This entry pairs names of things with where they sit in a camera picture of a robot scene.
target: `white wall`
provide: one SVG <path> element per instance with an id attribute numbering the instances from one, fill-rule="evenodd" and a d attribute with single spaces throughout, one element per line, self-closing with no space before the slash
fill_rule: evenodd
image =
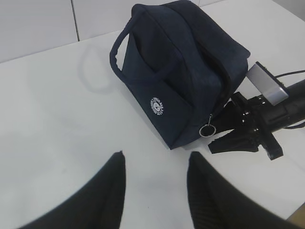
<path id="1" fill-rule="evenodd" d="M 0 62 L 76 41 L 70 0 L 0 0 Z"/>
<path id="2" fill-rule="evenodd" d="M 136 3 L 160 5 L 174 0 L 73 0 L 80 39 L 88 39 L 121 30 Z M 219 0 L 191 0 L 196 5 L 207 5 Z"/>
<path id="3" fill-rule="evenodd" d="M 305 0 L 273 0 L 305 21 Z"/>

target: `bag handle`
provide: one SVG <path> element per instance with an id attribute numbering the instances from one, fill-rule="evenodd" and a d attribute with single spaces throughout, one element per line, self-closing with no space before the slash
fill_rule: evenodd
<path id="1" fill-rule="evenodd" d="M 119 69 L 117 65 L 116 55 L 118 54 L 118 49 L 122 44 L 125 37 L 131 32 L 132 28 L 135 26 L 137 20 L 142 16 L 145 12 L 145 9 L 141 9 L 141 11 L 137 12 L 132 18 L 128 21 L 123 31 L 120 33 L 118 38 L 113 44 L 113 47 L 110 51 L 110 66 L 114 73 L 118 76 L 120 80 L 122 80 L 127 85 L 150 85 L 153 83 L 157 83 L 161 80 L 164 80 L 167 75 L 178 65 L 178 63 L 183 59 L 177 49 L 174 49 L 174 58 L 165 65 L 162 69 L 154 74 L 152 78 L 148 79 L 128 79 L 123 72 Z"/>

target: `bag zipper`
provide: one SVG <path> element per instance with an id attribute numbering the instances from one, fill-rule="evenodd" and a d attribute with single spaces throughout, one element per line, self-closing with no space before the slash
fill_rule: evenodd
<path id="1" fill-rule="evenodd" d="M 215 118 L 220 110 L 223 108 L 223 106 L 227 103 L 227 101 L 230 98 L 230 91 L 232 88 L 232 81 L 231 78 L 226 71 L 226 69 L 223 67 L 221 63 L 213 56 L 211 55 L 203 45 L 201 45 L 198 41 L 197 44 L 199 46 L 199 51 L 201 51 L 201 56 L 204 61 L 207 61 L 210 65 L 212 64 L 212 70 L 215 71 L 218 75 L 220 75 L 224 89 L 220 93 L 219 98 L 217 99 L 217 103 L 219 103 L 217 106 L 213 108 L 212 113 L 210 114 L 211 119 Z"/>

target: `zipper pull ring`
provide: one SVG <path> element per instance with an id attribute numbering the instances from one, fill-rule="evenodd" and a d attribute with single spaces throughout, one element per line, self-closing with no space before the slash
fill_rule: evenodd
<path id="1" fill-rule="evenodd" d="M 200 128 L 199 134 L 201 137 L 212 137 L 216 133 L 216 127 L 211 125 L 212 114 L 210 114 L 208 124 Z"/>

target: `black fabric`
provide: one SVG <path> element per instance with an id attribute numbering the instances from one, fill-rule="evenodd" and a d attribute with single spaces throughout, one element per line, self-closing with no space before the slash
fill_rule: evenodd
<path id="1" fill-rule="evenodd" d="M 72 197 L 22 229 L 118 229 L 125 187 L 125 157 L 119 152 Z"/>
<path id="2" fill-rule="evenodd" d="M 195 229 L 299 228 L 234 188 L 199 152 L 192 152 L 189 160 L 187 190 Z"/>

